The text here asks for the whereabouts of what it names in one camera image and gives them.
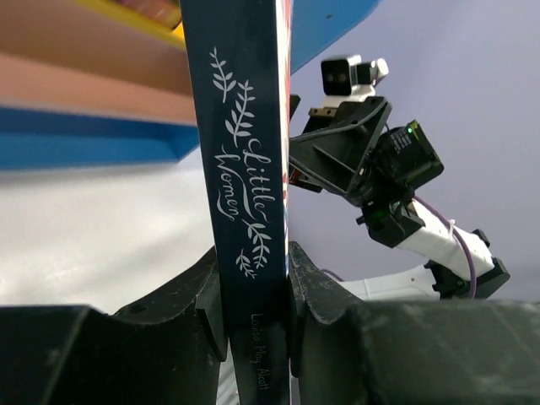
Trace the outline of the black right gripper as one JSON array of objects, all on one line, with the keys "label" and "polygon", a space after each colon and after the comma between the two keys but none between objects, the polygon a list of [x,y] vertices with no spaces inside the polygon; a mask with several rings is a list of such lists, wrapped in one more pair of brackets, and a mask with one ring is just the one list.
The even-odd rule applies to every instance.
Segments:
[{"label": "black right gripper", "polygon": [[[289,119],[300,97],[289,96]],[[289,141],[289,184],[322,189],[355,207],[408,202],[444,165],[417,121],[389,128],[391,103],[371,96],[343,102],[330,116],[309,116]]]}]

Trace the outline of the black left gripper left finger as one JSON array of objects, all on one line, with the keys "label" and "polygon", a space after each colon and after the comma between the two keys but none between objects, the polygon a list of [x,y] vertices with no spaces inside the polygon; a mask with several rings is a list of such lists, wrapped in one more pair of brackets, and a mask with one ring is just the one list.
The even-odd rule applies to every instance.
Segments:
[{"label": "black left gripper left finger", "polygon": [[227,353],[214,251],[113,315],[1,309],[4,404],[213,404]]}]

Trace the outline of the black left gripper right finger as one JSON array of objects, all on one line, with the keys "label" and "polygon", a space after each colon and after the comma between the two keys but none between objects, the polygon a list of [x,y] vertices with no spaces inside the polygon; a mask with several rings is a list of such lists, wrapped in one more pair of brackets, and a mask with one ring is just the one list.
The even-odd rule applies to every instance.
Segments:
[{"label": "black left gripper right finger", "polygon": [[539,307],[364,302],[289,246],[291,368],[304,404],[536,404]]}]

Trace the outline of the Little Women floral book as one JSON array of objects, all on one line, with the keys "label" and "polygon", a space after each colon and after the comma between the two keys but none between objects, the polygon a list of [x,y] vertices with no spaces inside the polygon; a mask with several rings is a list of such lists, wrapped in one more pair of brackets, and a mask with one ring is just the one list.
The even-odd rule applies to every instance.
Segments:
[{"label": "Little Women floral book", "polygon": [[243,404],[290,401],[289,1],[181,3],[224,320]]}]

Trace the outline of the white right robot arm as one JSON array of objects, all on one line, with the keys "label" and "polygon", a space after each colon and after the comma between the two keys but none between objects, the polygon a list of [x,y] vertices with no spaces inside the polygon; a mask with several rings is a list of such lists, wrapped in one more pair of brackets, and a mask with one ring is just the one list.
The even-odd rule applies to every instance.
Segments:
[{"label": "white right robot arm", "polygon": [[444,166],[418,122],[388,126],[391,111],[380,96],[311,109],[289,141],[290,184],[343,198],[372,240],[424,257],[401,273],[347,282],[360,299],[488,298],[509,280],[503,262],[483,231],[458,228],[417,195]]}]

